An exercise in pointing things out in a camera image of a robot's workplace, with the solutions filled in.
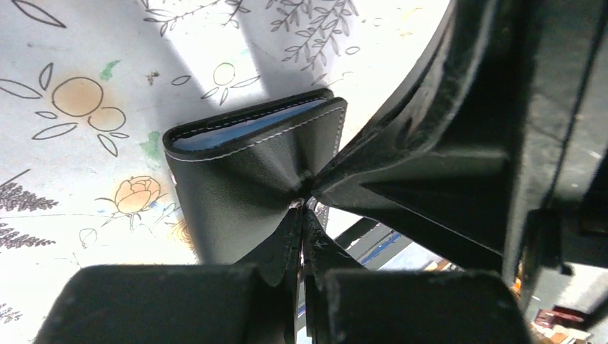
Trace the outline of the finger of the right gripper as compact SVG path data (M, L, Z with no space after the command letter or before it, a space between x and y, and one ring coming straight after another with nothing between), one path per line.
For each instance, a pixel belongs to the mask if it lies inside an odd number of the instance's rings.
M605 1L450 1L313 194L466 269L607 266L607 172L575 130L607 69Z

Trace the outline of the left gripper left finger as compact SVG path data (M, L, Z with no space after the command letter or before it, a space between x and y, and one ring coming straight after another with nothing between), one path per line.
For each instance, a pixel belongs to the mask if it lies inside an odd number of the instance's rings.
M231 265L98 265L75 274L37 343L294 343L303 210Z

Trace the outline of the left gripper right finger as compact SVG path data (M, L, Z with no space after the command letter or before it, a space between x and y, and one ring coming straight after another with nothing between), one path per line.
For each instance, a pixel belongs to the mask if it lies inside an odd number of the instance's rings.
M314 343L530 343L511 291L481 271L370 270L303 213L307 331Z

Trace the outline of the black leather card holder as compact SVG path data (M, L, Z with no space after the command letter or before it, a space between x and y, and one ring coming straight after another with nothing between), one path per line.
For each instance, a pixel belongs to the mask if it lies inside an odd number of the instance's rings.
M268 238L337 153L347 102L328 89L177 125L162 138L203 264L232 264Z

